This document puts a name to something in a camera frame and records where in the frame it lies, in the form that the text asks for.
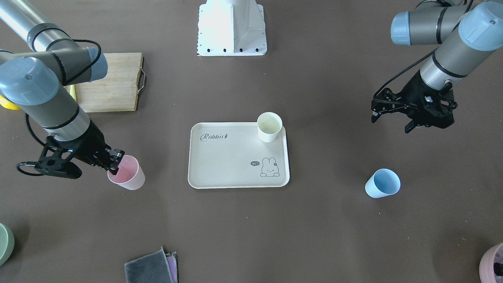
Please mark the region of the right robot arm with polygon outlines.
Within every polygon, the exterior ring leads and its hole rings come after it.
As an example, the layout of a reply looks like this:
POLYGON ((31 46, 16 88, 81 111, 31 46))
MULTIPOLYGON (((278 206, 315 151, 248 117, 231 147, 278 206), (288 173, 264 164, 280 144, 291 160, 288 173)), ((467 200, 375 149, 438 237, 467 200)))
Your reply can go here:
POLYGON ((38 160, 21 162, 31 167, 30 176, 81 177, 76 158, 113 175, 124 151, 113 150, 101 131, 66 91, 65 86, 106 77, 108 63, 98 43, 79 46, 63 29, 50 22, 25 0, 2 0, 1 19, 25 38, 31 52, 1 51, 1 95, 25 111, 48 132, 38 160))

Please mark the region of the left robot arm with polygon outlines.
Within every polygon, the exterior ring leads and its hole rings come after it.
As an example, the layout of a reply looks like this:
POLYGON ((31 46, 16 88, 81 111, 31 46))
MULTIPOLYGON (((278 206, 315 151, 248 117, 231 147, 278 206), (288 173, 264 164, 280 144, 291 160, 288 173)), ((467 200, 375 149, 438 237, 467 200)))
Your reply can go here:
POLYGON ((413 11, 395 16, 390 30, 395 44, 438 48, 422 58, 424 65, 399 93, 379 88, 371 102, 372 123, 395 112, 410 118, 407 134, 415 127, 445 129, 454 123, 454 86, 503 44, 502 1, 469 7, 461 0, 422 0, 413 11))

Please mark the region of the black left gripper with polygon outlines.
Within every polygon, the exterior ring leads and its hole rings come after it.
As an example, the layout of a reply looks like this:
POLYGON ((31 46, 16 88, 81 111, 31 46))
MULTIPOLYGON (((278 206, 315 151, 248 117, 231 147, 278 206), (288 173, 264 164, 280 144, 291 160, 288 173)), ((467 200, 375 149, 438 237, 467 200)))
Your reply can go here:
POLYGON ((373 96, 371 122, 383 114, 400 112, 411 119, 404 127, 406 134, 422 126, 445 129, 454 123, 453 110, 457 108, 452 87, 447 81, 440 90, 430 88, 417 72, 401 92, 394 94, 384 88, 373 96))

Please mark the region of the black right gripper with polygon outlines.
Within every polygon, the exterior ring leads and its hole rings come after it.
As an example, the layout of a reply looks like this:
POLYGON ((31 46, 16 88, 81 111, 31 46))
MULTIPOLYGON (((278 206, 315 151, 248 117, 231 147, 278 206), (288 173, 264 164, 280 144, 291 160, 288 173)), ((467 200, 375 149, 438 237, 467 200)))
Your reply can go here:
POLYGON ((77 179, 81 177, 82 170, 72 162, 72 159, 78 159, 88 165, 105 169, 112 175, 117 175, 125 152, 108 148, 104 135, 93 122, 90 122, 89 128, 82 136, 68 142, 47 136, 43 143, 33 133, 29 121, 26 121, 26 125, 31 136, 43 145, 43 150, 39 160, 18 163, 19 172, 29 176, 45 175, 77 179))

